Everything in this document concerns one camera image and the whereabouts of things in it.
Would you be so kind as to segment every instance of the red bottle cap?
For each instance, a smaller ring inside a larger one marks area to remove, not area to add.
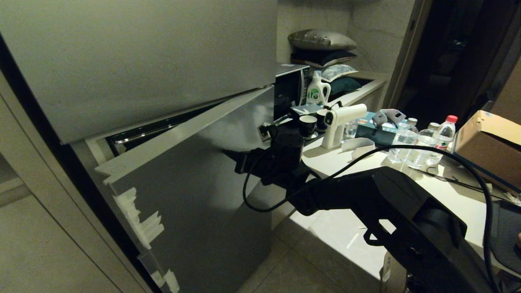
[[[448,121],[450,123],[456,123],[457,121],[457,116],[454,116],[454,115],[449,115],[447,116],[447,119],[445,121]]]

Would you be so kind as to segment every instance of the white plastic jug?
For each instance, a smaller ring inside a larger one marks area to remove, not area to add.
[[[315,71],[313,73],[313,81],[307,86],[306,104],[327,104],[330,93],[331,86],[326,82],[322,82],[322,71]]]

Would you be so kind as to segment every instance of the refrigerator door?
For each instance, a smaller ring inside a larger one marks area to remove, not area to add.
[[[153,262],[174,272],[182,293],[235,292],[269,252],[271,216],[242,203],[245,175],[222,150],[268,147],[257,128],[273,120],[273,94],[268,87],[233,97],[96,168],[108,176],[107,200],[124,205],[135,193],[137,226],[156,221],[157,232],[142,236],[152,238]],[[248,194],[258,181],[250,178]],[[120,221],[136,212],[123,214]]]
[[[62,143],[274,83],[276,25],[276,0],[0,2]]]

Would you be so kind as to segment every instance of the black cup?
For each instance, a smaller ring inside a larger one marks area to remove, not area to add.
[[[317,132],[324,133],[326,132],[327,125],[324,123],[324,118],[326,118],[328,110],[322,109],[317,111]]]
[[[311,138],[313,132],[315,132],[317,120],[318,119],[316,117],[311,115],[300,116],[300,135],[304,138]]]

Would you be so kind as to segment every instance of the white spray gun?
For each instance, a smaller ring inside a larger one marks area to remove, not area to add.
[[[324,118],[327,130],[322,141],[322,147],[325,149],[338,147],[342,143],[345,124],[351,120],[364,117],[366,112],[367,106],[365,104],[329,110]]]

